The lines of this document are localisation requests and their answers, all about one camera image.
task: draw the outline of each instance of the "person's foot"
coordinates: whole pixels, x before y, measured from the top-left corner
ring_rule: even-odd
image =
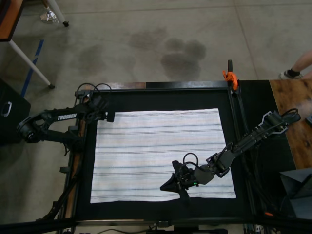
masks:
[[[288,74],[288,70],[286,70],[285,72],[282,72],[281,74],[279,74],[279,78],[280,79],[301,79],[303,76],[301,74],[292,77],[291,75]]]

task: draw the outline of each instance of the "table leg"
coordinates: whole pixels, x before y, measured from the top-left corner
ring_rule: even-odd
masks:
[[[65,27],[68,27],[68,21],[65,20],[65,17],[63,13],[60,11],[60,8],[58,4],[55,2],[55,0],[47,0],[51,8],[53,9],[54,13],[56,14],[58,20],[64,24]]]
[[[33,69],[38,76],[49,86],[50,89],[54,89],[54,85],[41,73],[41,71],[33,64],[33,62],[24,54],[24,52],[14,43],[13,40],[9,41],[10,46],[18,53],[19,56]]]

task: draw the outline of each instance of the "concrete floor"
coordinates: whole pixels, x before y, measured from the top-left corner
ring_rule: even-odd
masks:
[[[228,59],[240,79],[275,79],[311,49],[311,0],[57,2],[69,28],[42,23],[43,8],[32,2],[13,36],[31,59],[44,40],[37,67],[56,86],[49,90],[33,74],[25,97],[31,114],[72,106],[83,82],[223,80]],[[0,77],[21,92],[28,71],[0,43]],[[0,223],[32,221],[48,212],[63,190],[63,153],[61,144],[51,142],[0,148]],[[242,233],[240,225],[229,230]]]

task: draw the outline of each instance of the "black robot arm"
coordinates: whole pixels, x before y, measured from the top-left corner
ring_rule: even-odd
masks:
[[[78,136],[77,126],[69,127],[65,133],[49,130],[49,127],[54,122],[74,118],[83,119],[86,123],[105,119],[114,122],[115,113],[107,112],[108,106],[108,97],[99,95],[73,108],[46,110],[22,121],[17,126],[17,132],[28,143],[48,140],[63,143],[69,150],[80,151],[82,139]]]
[[[179,163],[173,161],[175,172],[170,180],[160,187],[163,191],[179,193],[183,202],[189,203],[190,198],[186,192],[192,186],[207,184],[215,175],[223,177],[230,170],[232,161],[245,151],[259,144],[273,134],[281,134],[288,129],[288,125],[300,120],[297,109],[291,109],[280,115],[278,112],[268,112],[262,122],[255,129],[245,135],[237,144],[229,143],[220,153],[206,159],[207,164],[198,166],[193,162]],[[195,165],[195,170],[187,167]]]

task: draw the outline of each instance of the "towel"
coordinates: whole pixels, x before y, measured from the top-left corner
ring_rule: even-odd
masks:
[[[115,121],[97,122],[91,203],[168,201],[179,198],[159,188],[174,172],[172,161],[186,153],[199,165],[222,151],[225,140],[219,110],[116,113]],[[189,155],[186,161],[196,163]],[[190,197],[236,198],[232,174],[191,187]]]

